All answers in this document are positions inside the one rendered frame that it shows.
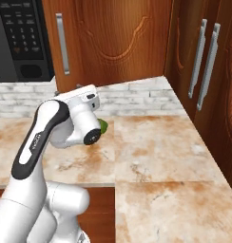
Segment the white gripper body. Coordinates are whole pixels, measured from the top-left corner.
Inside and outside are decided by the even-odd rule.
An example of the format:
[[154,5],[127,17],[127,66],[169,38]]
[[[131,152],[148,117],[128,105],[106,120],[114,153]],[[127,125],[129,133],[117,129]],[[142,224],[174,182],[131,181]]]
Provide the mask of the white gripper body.
[[81,98],[84,102],[95,98],[97,94],[97,90],[94,84],[82,86],[80,88],[76,88],[66,93],[61,93],[58,96],[55,96],[54,99],[62,102],[68,102],[74,97]]

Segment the brown wooden cabinet door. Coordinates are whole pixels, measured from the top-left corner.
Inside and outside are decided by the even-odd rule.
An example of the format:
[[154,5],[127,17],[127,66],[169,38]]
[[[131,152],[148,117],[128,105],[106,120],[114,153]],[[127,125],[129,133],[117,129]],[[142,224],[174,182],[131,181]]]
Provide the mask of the brown wooden cabinet door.
[[[173,0],[42,0],[57,89],[164,74]],[[63,14],[69,75],[55,13]]]

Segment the brown tall cabinet door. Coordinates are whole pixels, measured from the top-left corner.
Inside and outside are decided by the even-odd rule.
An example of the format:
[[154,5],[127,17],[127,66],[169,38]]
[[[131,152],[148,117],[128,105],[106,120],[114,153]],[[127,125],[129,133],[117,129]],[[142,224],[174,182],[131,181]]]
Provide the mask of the brown tall cabinet door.
[[195,85],[196,90],[192,98],[188,97],[188,90],[202,20],[207,20],[205,38],[208,43],[221,1],[173,0],[172,2],[164,75],[192,121],[195,118],[200,86]]
[[232,189],[232,0],[222,0],[218,51],[202,110],[194,124]]

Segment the brown base cabinet front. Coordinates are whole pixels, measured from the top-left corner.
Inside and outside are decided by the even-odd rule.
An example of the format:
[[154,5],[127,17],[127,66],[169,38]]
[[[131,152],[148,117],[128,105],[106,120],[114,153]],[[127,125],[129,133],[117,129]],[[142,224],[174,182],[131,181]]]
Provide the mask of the brown base cabinet front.
[[0,189],[0,243],[115,243],[113,192],[12,181]]

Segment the green round vegetable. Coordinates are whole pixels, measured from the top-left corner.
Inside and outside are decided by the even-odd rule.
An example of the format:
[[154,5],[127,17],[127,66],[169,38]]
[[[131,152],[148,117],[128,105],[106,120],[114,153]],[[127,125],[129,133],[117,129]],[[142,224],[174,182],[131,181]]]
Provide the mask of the green round vegetable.
[[107,131],[108,123],[102,119],[99,119],[98,122],[101,125],[101,133],[104,134]]

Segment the black microwave oven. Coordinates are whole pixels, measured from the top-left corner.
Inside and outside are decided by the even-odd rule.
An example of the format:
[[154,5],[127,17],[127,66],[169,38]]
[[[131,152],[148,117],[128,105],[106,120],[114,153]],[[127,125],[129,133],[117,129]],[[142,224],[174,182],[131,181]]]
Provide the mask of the black microwave oven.
[[0,0],[0,83],[42,83],[53,77],[42,0]]

